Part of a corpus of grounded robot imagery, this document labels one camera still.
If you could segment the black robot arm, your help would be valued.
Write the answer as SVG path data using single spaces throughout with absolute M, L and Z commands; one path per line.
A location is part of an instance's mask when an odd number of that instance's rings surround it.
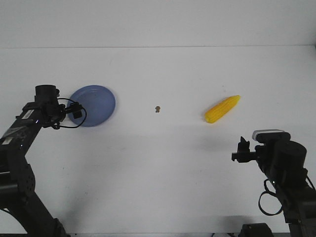
M 316 189 L 304 167 L 307 149 L 291 140 L 290 134 L 260 133 L 259 144 L 252 152 L 250 143 L 241 137 L 232 160 L 239 163 L 256 161 L 275 191 L 265 188 L 263 194 L 275 196 L 293 237 L 316 235 Z
M 78 102 L 59 103 L 54 85 L 35 87 L 35 98 L 28 102 L 15 122 L 0 139 L 0 209 L 16 219 L 27 237 L 66 237 L 63 225 L 53 218 L 35 192 L 35 175 L 26 153 L 42 128 L 61 128 L 66 115 L 85 117 Z

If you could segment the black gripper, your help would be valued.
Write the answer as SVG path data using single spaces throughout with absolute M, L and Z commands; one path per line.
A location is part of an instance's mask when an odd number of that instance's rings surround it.
M 307 149 L 294 141 L 275 140 L 255 146 L 250 151 L 250 142 L 240 137 L 237 152 L 232 160 L 237 162 L 258 163 L 259 169 L 273 184 L 306 184 L 307 169 L 304 162 Z
M 78 102 L 71 102 L 66 108 L 64 104 L 59 104 L 56 89 L 54 85 L 35 87 L 35 103 L 41 112 L 42 127 L 60 127 L 66 114 L 72 114 L 73 118 L 82 117 L 82 105 Z

